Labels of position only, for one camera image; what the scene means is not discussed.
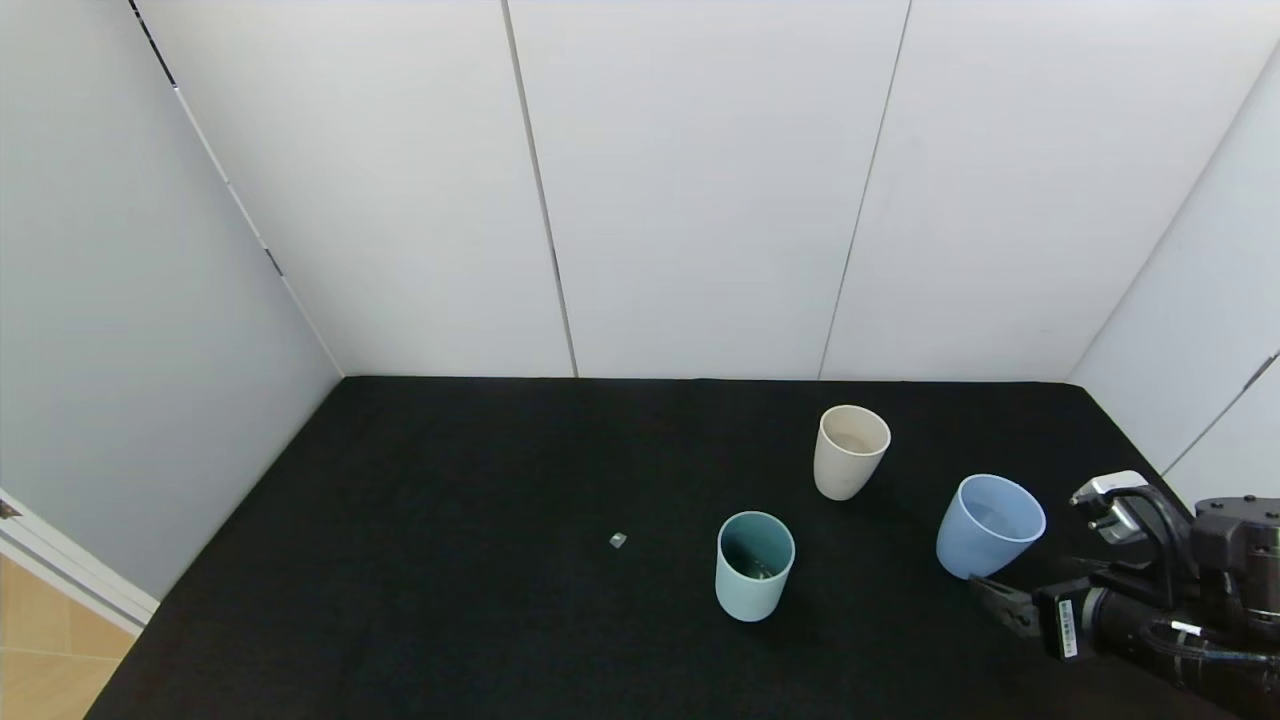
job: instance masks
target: label sticker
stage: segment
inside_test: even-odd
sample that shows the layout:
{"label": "label sticker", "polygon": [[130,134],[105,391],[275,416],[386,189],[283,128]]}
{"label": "label sticker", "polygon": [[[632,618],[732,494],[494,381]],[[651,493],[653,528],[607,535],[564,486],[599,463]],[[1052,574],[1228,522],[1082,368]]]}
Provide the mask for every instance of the label sticker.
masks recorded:
{"label": "label sticker", "polygon": [[1075,647],[1075,614],[1071,612],[1070,600],[1057,603],[1057,629],[1062,637],[1062,660],[1075,657],[1079,651]]}

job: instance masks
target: teal cup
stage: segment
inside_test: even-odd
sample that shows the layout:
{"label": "teal cup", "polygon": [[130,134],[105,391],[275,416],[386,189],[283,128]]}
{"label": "teal cup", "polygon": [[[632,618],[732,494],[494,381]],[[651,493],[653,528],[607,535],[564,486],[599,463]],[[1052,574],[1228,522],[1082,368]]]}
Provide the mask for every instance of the teal cup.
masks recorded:
{"label": "teal cup", "polygon": [[735,620],[764,620],[778,606],[795,559],[782,520],[756,510],[733,515],[716,538],[716,600]]}

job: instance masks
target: small object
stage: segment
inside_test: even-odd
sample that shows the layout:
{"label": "small object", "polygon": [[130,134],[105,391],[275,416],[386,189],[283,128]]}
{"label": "small object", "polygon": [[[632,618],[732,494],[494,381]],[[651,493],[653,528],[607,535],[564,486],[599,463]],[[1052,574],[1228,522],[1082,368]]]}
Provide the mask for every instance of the small object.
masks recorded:
{"label": "small object", "polygon": [[863,489],[890,443],[888,423],[856,405],[837,405],[818,420],[813,482],[831,500],[849,500]]}
{"label": "small object", "polygon": [[756,510],[733,515],[716,537],[716,600],[735,620],[764,620],[778,606],[795,557],[782,520]]}
{"label": "small object", "polygon": [[1044,527],[1044,509],[1024,487],[1000,475],[969,475],[942,518],[934,550],[947,573],[986,578],[1039,539]]}

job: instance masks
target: door frame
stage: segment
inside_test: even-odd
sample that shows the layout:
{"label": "door frame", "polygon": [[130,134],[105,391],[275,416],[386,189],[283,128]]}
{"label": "door frame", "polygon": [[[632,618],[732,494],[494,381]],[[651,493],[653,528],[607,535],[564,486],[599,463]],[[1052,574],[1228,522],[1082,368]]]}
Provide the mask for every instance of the door frame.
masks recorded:
{"label": "door frame", "polygon": [[0,555],[132,635],[160,605],[0,487],[20,515],[0,520]]}

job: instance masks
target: black cable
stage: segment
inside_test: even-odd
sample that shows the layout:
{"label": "black cable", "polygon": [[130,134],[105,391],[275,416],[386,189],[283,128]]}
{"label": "black cable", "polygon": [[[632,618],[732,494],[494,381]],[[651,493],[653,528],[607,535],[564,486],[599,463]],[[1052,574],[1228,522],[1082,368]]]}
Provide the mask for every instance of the black cable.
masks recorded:
{"label": "black cable", "polygon": [[1190,647],[1167,641],[1165,638],[1157,637],[1155,628],[1166,628],[1170,630],[1176,630],[1167,618],[1152,618],[1149,621],[1144,623],[1138,628],[1138,635],[1147,642],[1153,650],[1164,652],[1166,655],[1175,655],[1187,660],[1201,660],[1204,662],[1230,662],[1238,665],[1280,665],[1280,655],[1268,655],[1266,652],[1245,652],[1238,650],[1219,650],[1208,647],[1208,642],[1204,641],[1206,647]]}
{"label": "black cable", "polygon": [[[1169,538],[1166,542],[1156,543],[1160,546],[1165,560],[1164,580],[1167,597],[1166,602],[1170,603],[1170,609],[1176,607],[1176,591],[1180,584],[1178,582],[1178,575],[1180,574],[1179,569],[1181,568],[1183,559],[1187,557],[1187,551],[1183,547],[1183,537],[1175,529],[1178,525],[1174,521],[1174,518],[1169,514],[1169,507],[1165,505],[1165,497],[1160,495],[1160,491],[1151,486],[1116,488],[1107,491],[1102,497],[1105,497],[1107,502],[1115,502],[1115,498],[1117,497],[1137,497],[1144,500],[1147,505],[1156,511],[1156,516],[1160,518],[1160,523],[1165,527],[1165,536]],[[1140,516],[1135,518],[1135,520],[1142,523]]]}

